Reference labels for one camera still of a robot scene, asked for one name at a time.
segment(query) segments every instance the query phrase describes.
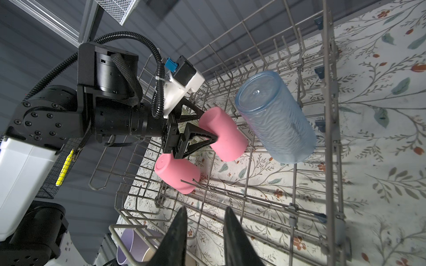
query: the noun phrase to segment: blue connector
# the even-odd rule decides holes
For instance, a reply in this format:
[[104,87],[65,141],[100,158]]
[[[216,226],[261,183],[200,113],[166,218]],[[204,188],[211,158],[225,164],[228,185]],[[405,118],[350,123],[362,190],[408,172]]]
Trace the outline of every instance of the blue connector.
[[322,31],[322,29],[324,28],[324,23],[322,22],[323,17],[317,17],[316,19],[314,19],[315,24],[318,26],[318,29],[320,31]]
[[324,66],[318,66],[314,69],[315,73],[318,75],[320,80],[325,78],[325,69]]
[[165,67],[167,67],[172,73],[176,71],[176,68],[178,68],[178,64],[173,62],[170,58],[167,58],[167,62],[164,64]]

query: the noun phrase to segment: pink plastic tumbler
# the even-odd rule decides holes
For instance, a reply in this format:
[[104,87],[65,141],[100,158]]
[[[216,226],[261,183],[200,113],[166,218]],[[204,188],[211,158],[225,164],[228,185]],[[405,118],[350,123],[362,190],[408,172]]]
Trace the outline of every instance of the pink plastic tumbler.
[[200,169],[187,159],[175,159],[171,153],[163,153],[158,157],[154,167],[155,173],[182,194],[189,194],[194,186],[181,180],[195,184],[192,179],[200,181]]
[[200,118],[198,126],[218,136],[210,146],[225,162],[238,159],[248,145],[247,138],[238,130],[234,120],[220,107],[213,107]]

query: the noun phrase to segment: yellow object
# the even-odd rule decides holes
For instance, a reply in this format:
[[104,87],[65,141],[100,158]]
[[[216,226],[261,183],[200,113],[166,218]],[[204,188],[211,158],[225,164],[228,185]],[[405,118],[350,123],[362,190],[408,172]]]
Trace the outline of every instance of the yellow object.
[[58,180],[56,181],[56,186],[62,185],[63,180],[66,176],[66,173],[68,172],[68,168],[71,165],[73,154],[74,154],[74,149],[72,149],[71,152],[66,157],[66,160],[62,166],[62,170],[60,171]]

